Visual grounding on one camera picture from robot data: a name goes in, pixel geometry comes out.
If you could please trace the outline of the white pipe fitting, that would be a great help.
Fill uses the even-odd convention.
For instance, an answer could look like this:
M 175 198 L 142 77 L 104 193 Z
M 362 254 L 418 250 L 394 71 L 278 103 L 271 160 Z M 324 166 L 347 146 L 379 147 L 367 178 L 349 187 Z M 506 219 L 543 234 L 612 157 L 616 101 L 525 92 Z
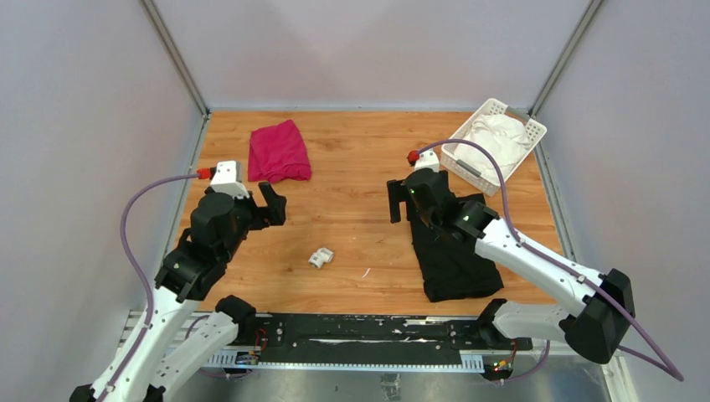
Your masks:
M 313 252 L 308 260 L 308 263 L 316 269 L 321 269 L 325 264 L 332 262 L 334 253 L 328 248 L 321 247 Z

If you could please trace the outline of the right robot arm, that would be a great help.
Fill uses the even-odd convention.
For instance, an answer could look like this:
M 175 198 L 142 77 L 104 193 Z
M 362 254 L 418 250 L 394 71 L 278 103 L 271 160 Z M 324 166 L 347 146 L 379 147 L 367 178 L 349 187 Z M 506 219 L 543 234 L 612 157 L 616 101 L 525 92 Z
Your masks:
M 566 343 L 593 363 L 608 363 L 635 316 L 630 278 L 578 265 L 510 229 L 507 221 L 485 205 L 480 194 L 456 197 L 448 174 L 423 168 L 404 180 L 387 182 L 390 219 L 408 215 L 470 255 L 504 265 L 550 295 L 553 305 L 491 301 L 481 314 L 478 338 L 499 349 L 511 338 L 537 338 Z

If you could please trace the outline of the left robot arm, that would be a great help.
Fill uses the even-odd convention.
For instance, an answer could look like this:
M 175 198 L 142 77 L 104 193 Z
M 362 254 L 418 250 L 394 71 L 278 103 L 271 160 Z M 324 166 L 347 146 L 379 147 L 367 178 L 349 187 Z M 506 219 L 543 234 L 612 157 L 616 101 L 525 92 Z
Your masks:
M 267 182 L 259 189 L 265 205 L 238 184 L 212 184 L 190 216 L 190 225 L 168 253 L 155 277 L 150 299 L 124 346 L 93 383 L 80 385 L 72 401 L 167 401 L 223 346 L 250 344 L 256 310 L 248 302 L 221 299 L 199 330 L 172 353 L 171 342 L 188 317 L 224 276 L 251 231 L 282 226 L 286 197 Z

